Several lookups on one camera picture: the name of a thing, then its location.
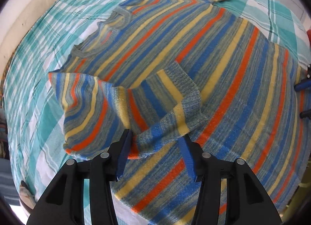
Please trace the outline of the striped knit sweater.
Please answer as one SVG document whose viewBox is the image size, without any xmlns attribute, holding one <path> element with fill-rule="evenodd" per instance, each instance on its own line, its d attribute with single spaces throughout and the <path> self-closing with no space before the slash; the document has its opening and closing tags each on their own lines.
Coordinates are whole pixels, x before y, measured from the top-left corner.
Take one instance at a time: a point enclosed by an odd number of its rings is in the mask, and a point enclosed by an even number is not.
<svg viewBox="0 0 311 225">
<path fill-rule="evenodd" d="M 115 197 L 152 224 L 189 224 L 199 184 L 178 139 L 243 158 L 278 211 L 310 153 L 310 97 L 287 48 L 229 10 L 242 0 L 126 0 L 49 73 L 64 111 L 64 150 L 91 159 L 133 132 Z"/>
</svg>

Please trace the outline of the teal white plaid bedspread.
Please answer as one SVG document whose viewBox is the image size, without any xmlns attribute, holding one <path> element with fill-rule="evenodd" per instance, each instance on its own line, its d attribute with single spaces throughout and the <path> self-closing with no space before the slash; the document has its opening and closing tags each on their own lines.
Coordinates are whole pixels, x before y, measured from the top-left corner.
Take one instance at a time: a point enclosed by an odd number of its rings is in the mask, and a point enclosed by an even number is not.
<svg viewBox="0 0 311 225">
<path fill-rule="evenodd" d="M 64 111 L 48 75 L 60 69 L 72 48 L 94 33 L 98 23 L 106 21 L 124 1 L 57 0 L 32 26 L 11 58 L 3 94 L 10 163 L 14 183 L 24 181 L 35 199 L 41 197 L 65 161 L 84 160 L 64 150 Z M 251 22 L 268 40 L 287 48 L 305 74 L 310 63 L 308 37 L 287 7 L 276 0 L 242 0 L 230 4 L 229 10 Z M 112 195 L 120 224 L 152 224 Z"/>
</svg>

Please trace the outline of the cream pillow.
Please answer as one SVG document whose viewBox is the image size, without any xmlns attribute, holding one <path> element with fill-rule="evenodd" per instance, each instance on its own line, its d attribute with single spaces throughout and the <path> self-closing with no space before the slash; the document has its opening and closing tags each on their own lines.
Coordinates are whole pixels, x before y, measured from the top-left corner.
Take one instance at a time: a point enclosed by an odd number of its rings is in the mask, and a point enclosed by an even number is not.
<svg viewBox="0 0 311 225">
<path fill-rule="evenodd" d="M 34 23 L 57 0 L 8 0 L 1 10 L 1 73 Z"/>
</svg>

